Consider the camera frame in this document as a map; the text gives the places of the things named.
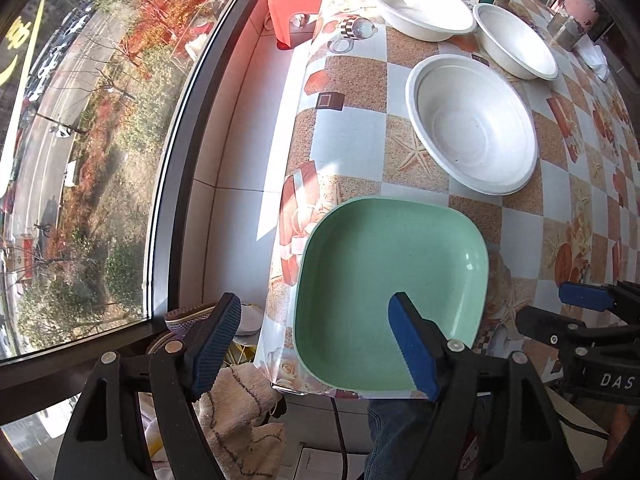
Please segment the green square plate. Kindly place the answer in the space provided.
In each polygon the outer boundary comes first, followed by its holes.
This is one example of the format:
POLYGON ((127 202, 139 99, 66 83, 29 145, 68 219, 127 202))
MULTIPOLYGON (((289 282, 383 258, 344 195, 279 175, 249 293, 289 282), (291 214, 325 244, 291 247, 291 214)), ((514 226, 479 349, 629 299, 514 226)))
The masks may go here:
POLYGON ((293 340, 319 382, 360 394, 414 385, 388 322, 404 292, 450 339, 474 344, 489 258, 480 230, 451 208, 360 197, 314 228, 297 278, 293 340))

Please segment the white paper bowl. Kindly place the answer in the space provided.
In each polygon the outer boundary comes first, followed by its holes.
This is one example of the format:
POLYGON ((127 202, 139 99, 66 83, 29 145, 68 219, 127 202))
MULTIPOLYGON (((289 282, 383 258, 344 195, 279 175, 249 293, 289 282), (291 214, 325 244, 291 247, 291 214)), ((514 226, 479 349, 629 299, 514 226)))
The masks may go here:
POLYGON ((416 40, 441 42, 475 29, 463 0, 374 0, 387 25, 416 40))
POLYGON ((547 44, 516 15, 489 3, 477 3, 472 13, 480 45, 503 70, 523 80, 558 76, 547 44))
POLYGON ((489 66, 461 55, 430 56, 411 70, 405 100, 416 136, 454 180, 491 196, 525 188, 538 159, 533 119, 489 66))

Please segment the beige striped towel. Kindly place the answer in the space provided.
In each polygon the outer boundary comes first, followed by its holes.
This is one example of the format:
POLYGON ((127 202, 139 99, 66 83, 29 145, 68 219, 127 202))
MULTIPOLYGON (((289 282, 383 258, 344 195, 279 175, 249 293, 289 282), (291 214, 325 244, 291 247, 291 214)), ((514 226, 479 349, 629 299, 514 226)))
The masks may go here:
POLYGON ((252 363, 225 367, 194 403, 204 437, 227 479, 277 478, 285 426, 265 418, 282 399, 252 363))

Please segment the blue jeans leg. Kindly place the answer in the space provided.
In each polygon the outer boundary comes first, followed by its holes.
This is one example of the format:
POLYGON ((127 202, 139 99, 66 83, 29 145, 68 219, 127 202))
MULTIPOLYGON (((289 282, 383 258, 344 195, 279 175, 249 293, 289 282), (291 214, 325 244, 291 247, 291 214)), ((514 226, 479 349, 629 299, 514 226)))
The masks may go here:
POLYGON ((368 422, 373 445, 363 479, 408 479, 421 456, 435 408, 427 400, 371 400, 368 422))

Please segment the white crumpled cloth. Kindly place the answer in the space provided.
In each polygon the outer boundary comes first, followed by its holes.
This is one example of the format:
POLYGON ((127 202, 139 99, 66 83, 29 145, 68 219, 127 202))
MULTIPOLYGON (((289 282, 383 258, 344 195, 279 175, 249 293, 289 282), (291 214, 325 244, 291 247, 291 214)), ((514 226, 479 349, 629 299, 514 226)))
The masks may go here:
POLYGON ((600 80, 606 81, 608 79, 608 75, 610 74, 608 60, 600 46, 592 42, 583 44, 581 41, 578 41, 575 46, 575 51, 600 80))

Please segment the checkered floral tablecloth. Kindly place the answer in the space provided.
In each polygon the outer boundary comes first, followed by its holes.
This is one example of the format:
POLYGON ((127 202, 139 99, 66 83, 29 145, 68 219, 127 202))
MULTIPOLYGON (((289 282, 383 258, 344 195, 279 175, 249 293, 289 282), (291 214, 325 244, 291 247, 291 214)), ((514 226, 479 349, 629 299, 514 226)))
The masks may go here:
POLYGON ((521 351, 563 283, 639 277, 639 148, 624 100, 535 0, 322 0, 297 104, 256 366, 279 389, 414 396, 387 325, 402 290, 449 338, 521 351))

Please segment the pink metal canister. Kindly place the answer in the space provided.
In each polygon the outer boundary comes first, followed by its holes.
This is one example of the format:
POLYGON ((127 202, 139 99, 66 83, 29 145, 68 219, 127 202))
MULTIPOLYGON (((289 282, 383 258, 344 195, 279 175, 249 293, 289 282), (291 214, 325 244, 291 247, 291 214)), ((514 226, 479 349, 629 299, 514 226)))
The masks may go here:
POLYGON ((551 39, 564 50, 572 50, 596 24, 598 5, 598 0, 564 0, 547 25, 551 39))

